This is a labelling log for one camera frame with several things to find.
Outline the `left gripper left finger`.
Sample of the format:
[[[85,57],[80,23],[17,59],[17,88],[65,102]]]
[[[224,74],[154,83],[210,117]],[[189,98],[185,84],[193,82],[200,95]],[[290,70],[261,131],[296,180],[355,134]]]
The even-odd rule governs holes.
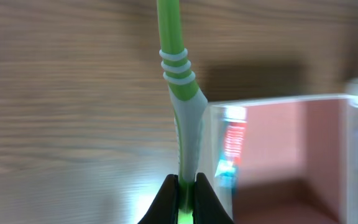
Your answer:
[[[168,174],[139,224],[177,224],[178,204],[178,176]]]

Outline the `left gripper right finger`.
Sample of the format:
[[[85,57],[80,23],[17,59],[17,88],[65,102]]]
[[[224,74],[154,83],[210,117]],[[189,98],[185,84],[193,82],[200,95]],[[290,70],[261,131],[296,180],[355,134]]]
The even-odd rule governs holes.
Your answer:
[[[194,186],[193,223],[234,224],[202,172],[197,173]]]

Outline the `red green toothpaste tube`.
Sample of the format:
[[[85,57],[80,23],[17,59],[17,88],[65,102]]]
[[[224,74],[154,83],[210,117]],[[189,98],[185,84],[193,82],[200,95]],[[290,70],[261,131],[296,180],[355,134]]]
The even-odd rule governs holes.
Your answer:
[[[219,185],[236,193],[241,154],[247,131],[247,109],[242,106],[225,106],[219,133],[219,160],[215,177]]]

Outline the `green white toothbrush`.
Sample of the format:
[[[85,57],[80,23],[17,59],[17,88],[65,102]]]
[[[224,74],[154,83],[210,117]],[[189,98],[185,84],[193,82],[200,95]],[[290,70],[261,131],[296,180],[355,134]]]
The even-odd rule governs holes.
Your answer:
[[[179,0],[157,0],[157,13],[159,55],[173,105],[178,141],[178,222],[192,223],[190,215],[194,211],[194,186],[203,133],[203,113],[208,100],[196,81],[188,50],[184,46]]]

